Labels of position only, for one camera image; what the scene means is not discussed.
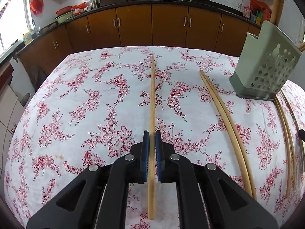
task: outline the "metal screw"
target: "metal screw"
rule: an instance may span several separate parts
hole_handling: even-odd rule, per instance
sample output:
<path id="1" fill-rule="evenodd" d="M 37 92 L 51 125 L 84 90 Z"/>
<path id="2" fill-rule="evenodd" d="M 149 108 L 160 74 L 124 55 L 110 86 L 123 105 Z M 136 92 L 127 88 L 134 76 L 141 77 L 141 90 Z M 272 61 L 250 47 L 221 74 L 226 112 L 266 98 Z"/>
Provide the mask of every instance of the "metal screw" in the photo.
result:
<path id="1" fill-rule="evenodd" d="M 92 164 L 92 165 L 89 165 L 89 170 L 90 171 L 97 171 L 97 169 L 99 168 L 99 166 L 97 164 Z"/>
<path id="2" fill-rule="evenodd" d="M 178 154 L 172 154 L 172 155 L 170 156 L 170 159 L 171 159 L 171 160 L 179 160 L 179 159 L 180 159 L 180 156 L 179 156 Z"/>
<path id="3" fill-rule="evenodd" d="M 216 165 L 213 164 L 213 163 L 208 163 L 208 164 L 206 165 L 206 167 L 207 167 L 207 169 L 209 169 L 209 170 L 216 170 Z"/>
<path id="4" fill-rule="evenodd" d="M 132 154 L 128 154 L 128 155 L 125 156 L 125 160 L 127 160 L 127 161 L 132 161 L 134 159 L 135 159 L 135 156 L 132 155 Z"/>

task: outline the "countertop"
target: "countertop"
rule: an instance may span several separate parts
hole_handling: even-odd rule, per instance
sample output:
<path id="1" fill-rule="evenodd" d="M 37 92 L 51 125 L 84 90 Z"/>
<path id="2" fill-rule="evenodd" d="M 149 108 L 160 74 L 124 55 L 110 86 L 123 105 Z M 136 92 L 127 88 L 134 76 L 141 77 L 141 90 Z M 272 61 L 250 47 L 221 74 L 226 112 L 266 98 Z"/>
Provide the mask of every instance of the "countertop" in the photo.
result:
<path id="1" fill-rule="evenodd" d="M 81 15 L 73 16 L 71 19 L 65 21 L 64 23 L 58 24 L 55 27 L 49 29 L 48 31 L 46 31 L 42 34 L 39 34 L 32 42 L 30 42 L 28 45 L 23 47 L 18 53 L 22 52 L 28 46 L 30 46 L 31 44 L 36 42 L 38 39 L 44 37 L 45 35 L 47 35 L 51 31 L 55 30 L 56 28 L 58 28 L 58 27 L 60 27 L 64 24 L 67 24 L 71 21 L 74 21 L 76 19 L 79 19 L 83 16 L 87 16 L 89 14 L 96 13 L 96 12 L 103 11 L 103 10 L 107 10 L 107 9 L 112 9 L 112 8 L 117 8 L 117 7 L 122 7 L 122 6 L 141 5 L 141 4 L 176 4 L 176 5 L 197 7 L 197 8 L 202 8 L 202 9 L 206 9 L 206 10 L 230 15 L 230 16 L 233 16 L 237 19 L 245 21 L 245 22 L 247 22 L 247 23 L 249 23 L 249 24 L 251 24 L 255 27 L 261 28 L 261 26 L 249 21 L 246 17 L 244 17 L 242 15 L 243 13 L 241 11 L 233 9 L 231 7 L 228 7 L 228 6 L 225 6 L 225 5 L 220 4 L 220 3 L 213 2 L 213 1 L 201 1 L 201 0 L 193 0 L 193 1 L 190 1 L 190 0 L 134 0 L 134 1 L 126 1 L 126 2 L 121 2 L 121 3 L 115 3 L 115 4 L 111 4 L 111 5 L 102 6 L 102 7 L 90 10 L 88 12 L 85 12 Z"/>

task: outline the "kitchen cabinet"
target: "kitchen cabinet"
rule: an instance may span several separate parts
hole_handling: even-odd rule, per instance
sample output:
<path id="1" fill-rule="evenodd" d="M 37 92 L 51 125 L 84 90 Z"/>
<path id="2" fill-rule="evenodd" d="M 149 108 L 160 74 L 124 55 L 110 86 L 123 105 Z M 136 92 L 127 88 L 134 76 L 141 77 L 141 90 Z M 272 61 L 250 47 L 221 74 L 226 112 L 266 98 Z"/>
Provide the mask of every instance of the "kitchen cabinet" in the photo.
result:
<path id="1" fill-rule="evenodd" d="M 151 5 L 116 8 L 122 46 L 152 45 Z"/>
<path id="2" fill-rule="evenodd" d="M 39 52 L 43 69 L 49 75 L 61 62 L 53 34 L 49 33 L 39 39 L 36 50 Z"/>
<path id="3" fill-rule="evenodd" d="M 258 28 L 256 26 L 253 26 L 253 25 L 250 25 L 249 29 L 248 29 L 248 32 L 258 36 L 260 34 L 260 28 Z"/>
<path id="4" fill-rule="evenodd" d="M 115 8 L 88 15 L 96 49 L 121 46 Z"/>
<path id="5" fill-rule="evenodd" d="M 69 22 L 67 33 L 74 52 L 84 52 L 94 49 L 88 19 L 86 16 Z"/>
<path id="6" fill-rule="evenodd" d="M 189 7 L 185 47 L 214 51 L 222 14 Z"/>
<path id="7" fill-rule="evenodd" d="M 65 26 L 61 26 L 52 31 L 55 49 L 58 51 L 59 63 L 61 63 L 66 56 L 73 53 L 71 43 L 69 41 L 68 33 Z"/>
<path id="8" fill-rule="evenodd" d="M 249 24 L 228 15 L 222 15 L 215 52 L 240 56 Z"/>
<path id="9" fill-rule="evenodd" d="M 31 67 L 35 65 L 41 67 L 45 71 L 42 62 L 40 61 L 39 53 L 37 52 L 38 44 L 39 43 L 37 41 L 33 41 L 32 43 L 30 43 L 30 45 L 26 47 L 26 49 L 18 53 L 18 58 L 20 59 L 27 73 L 30 73 Z"/>
<path id="10" fill-rule="evenodd" d="M 152 4 L 153 45 L 185 47 L 188 11 L 188 6 Z"/>

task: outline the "plastic bag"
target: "plastic bag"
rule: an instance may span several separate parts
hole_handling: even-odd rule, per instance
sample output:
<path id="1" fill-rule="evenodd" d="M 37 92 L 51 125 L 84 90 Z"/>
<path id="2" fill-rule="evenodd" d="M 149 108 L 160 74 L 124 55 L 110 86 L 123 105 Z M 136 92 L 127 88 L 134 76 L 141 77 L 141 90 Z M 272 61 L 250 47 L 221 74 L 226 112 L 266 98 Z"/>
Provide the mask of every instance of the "plastic bag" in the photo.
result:
<path id="1" fill-rule="evenodd" d="M 73 10 L 77 9 L 77 8 L 81 8 L 81 9 L 85 9 L 85 7 L 87 7 L 88 4 L 86 4 L 86 2 L 81 3 L 80 5 L 75 5 L 72 7 Z"/>
<path id="2" fill-rule="evenodd" d="M 42 13 L 43 0 L 32 0 L 30 2 L 30 9 L 34 15 Z"/>
<path id="3" fill-rule="evenodd" d="M 269 6 L 266 3 L 257 0 L 250 0 L 250 7 L 259 10 L 267 9 L 270 12 L 270 14 L 272 13 L 272 10 L 269 8 Z"/>

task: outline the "floral tablecloth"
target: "floral tablecloth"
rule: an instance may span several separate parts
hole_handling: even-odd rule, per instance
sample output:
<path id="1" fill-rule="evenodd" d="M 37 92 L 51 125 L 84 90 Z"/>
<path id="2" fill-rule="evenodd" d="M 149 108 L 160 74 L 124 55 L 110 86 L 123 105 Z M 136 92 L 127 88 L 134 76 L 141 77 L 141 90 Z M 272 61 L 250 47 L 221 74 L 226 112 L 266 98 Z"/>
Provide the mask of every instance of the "floral tablecloth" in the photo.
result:
<path id="1" fill-rule="evenodd" d="M 25 226 L 29 218 L 92 163 L 104 166 L 127 154 L 149 129 L 151 56 L 156 60 L 156 126 L 162 140 L 193 163 L 215 163 L 243 187 L 221 117 L 199 70 L 221 95 L 240 133 L 258 202 L 282 225 L 303 196 L 296 128 L 281 95 L 297 158 L 297 190 L 285 197 L 287 157 L 272 102 L 238 98 L 229 82 L 238 58 L 172 47 L 108 48 L 68 56 L 26 108 L 5 168 L 5 198 Z M 300 128 L 305 93 L 283 87 Z M 147 184 L 130 184 L 126 228 L 178 228 L 175 184 L 157 184 L 156 219 L 147 217 Z"/>

